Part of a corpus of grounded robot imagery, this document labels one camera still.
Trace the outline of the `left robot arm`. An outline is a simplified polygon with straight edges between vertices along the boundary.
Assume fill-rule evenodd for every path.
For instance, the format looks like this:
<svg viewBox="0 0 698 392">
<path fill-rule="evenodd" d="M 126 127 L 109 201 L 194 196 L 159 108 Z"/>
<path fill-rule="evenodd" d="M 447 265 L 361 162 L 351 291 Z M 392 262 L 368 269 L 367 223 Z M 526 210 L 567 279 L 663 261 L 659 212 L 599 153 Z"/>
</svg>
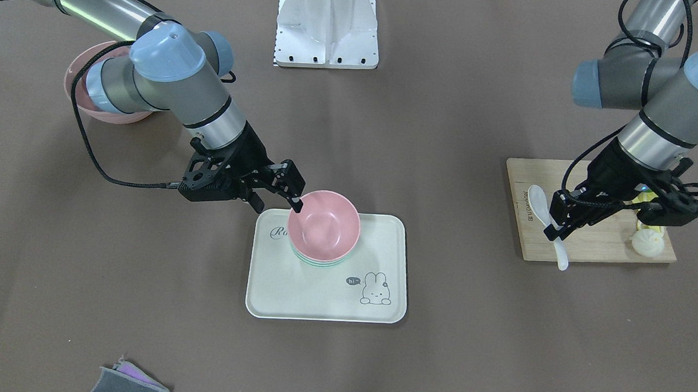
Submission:
<svg viewBox="0 0 698 392">
<path fill-rule="evenodd" d="M 651 226 L 684 226 L 698 218 L 698 184 L 680 177 L 698 144 L 698 51 L 692 45 L 692 0 L 639 0 L 600 59 L 579 64 L 574 102 L 635 109 L 637 115 L 598 145 L 601 153 L 574 189 L 553 194 L 544 235 L 565 240 L 621 210 Z"/>
</svg>

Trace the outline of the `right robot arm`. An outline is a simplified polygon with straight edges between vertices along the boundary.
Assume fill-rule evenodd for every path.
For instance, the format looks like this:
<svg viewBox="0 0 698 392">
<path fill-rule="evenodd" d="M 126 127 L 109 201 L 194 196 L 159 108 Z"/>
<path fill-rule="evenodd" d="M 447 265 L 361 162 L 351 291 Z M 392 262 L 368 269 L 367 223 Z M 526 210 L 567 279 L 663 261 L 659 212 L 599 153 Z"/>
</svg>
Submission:
<svg viewBox="0 0 698 392">
<path fill-rule="evenodd" d="M 234 57 L 216 32 L 192 32 L 144 0 L 31 0 L 79 18 L 115 43 L 74 77 L 94 107 L 115 114 L 169 111 L 190 133 L 195 153 L 179 181 L 150 184 L 193 202 L 243 200 L 258 213 L 261 188 L 300 212 L 305 181 L 294 162 L 268 158 L 225 87 Z"/>
</svg>

